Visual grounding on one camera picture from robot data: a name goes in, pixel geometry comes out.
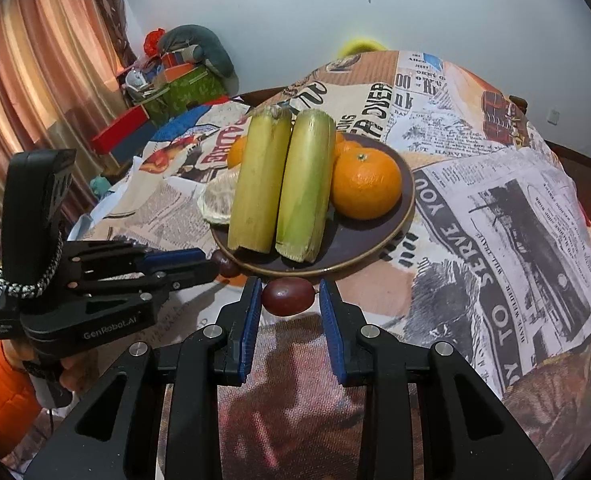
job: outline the grape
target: grape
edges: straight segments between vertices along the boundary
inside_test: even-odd
[[[240,267],[234,261],[226,257],[221,250],[213,251],[211,260],[214,261],[219,268],[220,276],[223,278],[235,278],[240,275]]]
[[[315,289],[304,278],[279,278],[262,291],[262,305],[274,316],[293,316],[315,301]]]

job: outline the sugarcane piece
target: sugarcane piece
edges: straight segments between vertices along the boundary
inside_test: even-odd
[[[271,106],[251,118],[230,212],[229,249],[270,253],[280,204],[291,112]]]
[[[300,112],[284,169],[275,249],[313,263],[320,252],[331,193],[336,125],[321,110]]]

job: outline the human hand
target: human hand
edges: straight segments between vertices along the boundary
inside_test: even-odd
[[[22,361],[32,361],[36,357],[32,346],[24,340],[6,339],[2,342],[2,348],[8,364],[16,370],[24,371]],[[67,390],[82,395],[98,380],[98,349],[96,348],[65,357],[61,362],[64,370],[60,375],[60,384]]]

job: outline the wall outlet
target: wall outlet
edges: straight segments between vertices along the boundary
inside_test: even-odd
[[[555,108],[551,108],[551,110],[549,110],[549,115],[547,116],[546,121],[551,124],[558,124],[559,120],[560,112],[557,111]]]

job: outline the black and white rope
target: black and white rope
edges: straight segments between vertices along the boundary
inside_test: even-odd
[[[2,278],[2,267],[0,267],[0,289],[2,292],[7,296],[13,296],[14,298],[20,298],[21,300],[39,298],[46,290],[46,287],[49,286],[49,283],[51,283],[51,280],[60,265],[63,248],[64,240],[62,239],[62,233],[59,233],[55,254],[52,257],[49,266],[44,271],[44,274],[35,285],[22,285],[21,283],[8,282]]]

